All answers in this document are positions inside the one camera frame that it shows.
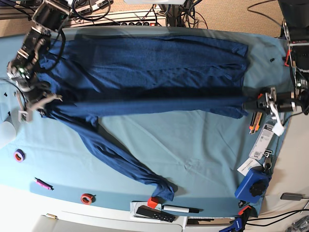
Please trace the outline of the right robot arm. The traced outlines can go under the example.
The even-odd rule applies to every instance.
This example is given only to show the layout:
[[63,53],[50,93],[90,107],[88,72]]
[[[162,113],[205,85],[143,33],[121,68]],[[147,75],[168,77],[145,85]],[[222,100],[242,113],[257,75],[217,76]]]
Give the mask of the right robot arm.
[[31,122],[33,112],[38,111],[44,115],[46,104],[62,99],[50,91],[48,82],[38,79],[38,74],[51,71],[56,64],[47,69],[42,68],[39,58],[50,49],[53,32],[58,33],[62,43],[65,43],[62,27],[70,15],[69,1],[44,0],[32,16],[35,26],[24,38],[16,57],[8,63],[7,81],[17,88],[15,95],[20,105],[19,121]]

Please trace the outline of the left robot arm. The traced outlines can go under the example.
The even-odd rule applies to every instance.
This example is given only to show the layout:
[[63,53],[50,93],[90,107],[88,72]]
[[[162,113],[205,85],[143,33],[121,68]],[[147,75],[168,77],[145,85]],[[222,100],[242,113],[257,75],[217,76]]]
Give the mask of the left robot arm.
[[309,113],[309,2],[307,0],[280,0],[283,21],[281,30],[287,41],[284,65],[289,68],[293,91],[278,93],[275,87],[263,88],[253,101],[243,107],[247,111],[270,115],[276,121],[272,131],[281,136],[288,120],[279,114],[295,112],[298,107]]

